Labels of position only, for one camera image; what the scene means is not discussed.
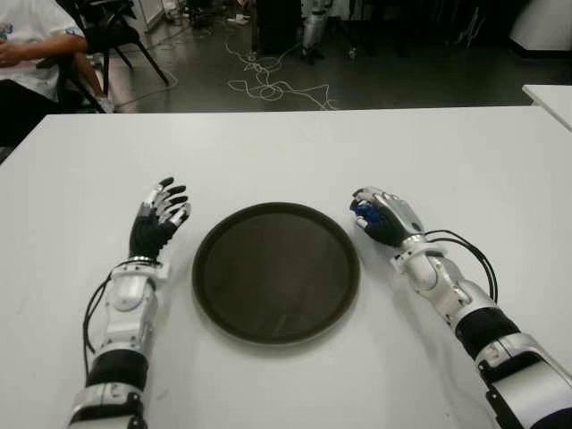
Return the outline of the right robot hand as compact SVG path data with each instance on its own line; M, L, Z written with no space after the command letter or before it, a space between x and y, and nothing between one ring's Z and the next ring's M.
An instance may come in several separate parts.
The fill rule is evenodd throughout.
M386 246L399 248L410 237L425 234L421 220L405 200L375 187L356 190L349 210L358 227Z

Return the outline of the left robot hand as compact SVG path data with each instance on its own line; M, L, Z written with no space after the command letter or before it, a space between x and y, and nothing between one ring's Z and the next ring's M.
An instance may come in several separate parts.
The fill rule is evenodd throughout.
M185 185L173 177L159 181L139 205L130 229L129 258L157 260L164 246L189 219L191 206Z

